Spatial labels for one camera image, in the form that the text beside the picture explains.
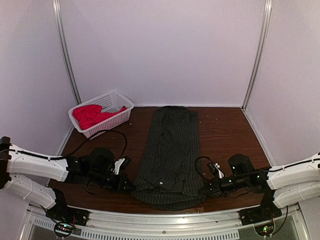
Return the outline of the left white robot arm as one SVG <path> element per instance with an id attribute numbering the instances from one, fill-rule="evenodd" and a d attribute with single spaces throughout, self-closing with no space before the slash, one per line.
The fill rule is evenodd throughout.
<path id="1" fill-rule="evenodd" d="M 37 183 L 34 177 L 84 186 L 94 183 L 106 190 L 130 193 L 135 186 L 122 172 L 130 161 L 127 156 L 116 159 L 105 147 L 80 157 L 46 155 L 20 148 L 3 136 L 0 139 L 0 188 L 51 210 L 61 222 L 67 222 L 72 218 L 72 211 L 63 192 Z"/>

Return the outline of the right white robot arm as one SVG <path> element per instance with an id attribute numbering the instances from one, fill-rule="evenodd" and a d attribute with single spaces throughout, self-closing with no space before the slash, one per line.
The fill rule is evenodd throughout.
<path id="1" fill-rule="evenodd" d="M 218 163 L 208 163 L 213 175 L 199 194 L 222 198 L 239 189 L 263 194 L 266 202 L 256 210 L 259 220 L 268 220 L 276 208 L 320 195 L 320 155 L 316 153 L 298 162 L 255 169 L 247 155 L 235 154 L 228 160 L 232 175 L 224 176 Z"/>

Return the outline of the black pinstriped shirt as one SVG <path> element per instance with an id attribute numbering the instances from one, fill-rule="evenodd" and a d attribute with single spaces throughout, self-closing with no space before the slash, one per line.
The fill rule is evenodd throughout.
<path id="1" fill-rule="evenodd" d="M 181 106 L 164 106 L 153 116 L 131 195 L 162 211 L 181 211 L 205 200 L 200 156 L 199 114 Z"/>

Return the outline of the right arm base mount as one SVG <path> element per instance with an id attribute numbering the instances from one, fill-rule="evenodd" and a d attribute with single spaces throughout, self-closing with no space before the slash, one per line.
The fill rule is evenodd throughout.
<path id="1" fill-rule="evenodd" d="M 255 233 L 259 237 L 272 238 L 285 225 L 288 215 L 289 206 L 285 207 L 284 220 L 279 227 L 276 226 L 275 218 L 283 215 L 282 209 L 278 208 L 272 202 L 263 203 L 256 207 L 244 208 L 239 211 L 242 226 L 253 225 Z"/>

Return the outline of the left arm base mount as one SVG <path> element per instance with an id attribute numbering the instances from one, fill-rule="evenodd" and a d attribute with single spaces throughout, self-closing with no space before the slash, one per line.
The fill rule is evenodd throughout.
<path id="1" fill-rule="evenodd" d="M 88 210 L 61 204 L 56 204 L 50 209 L 43 206 L 41 208 L 46 217 L 54 222 L 53 232 L 61 239 L 69 237 L 77 229 L 77 226 L 85 227 L 90 215 Z"/>

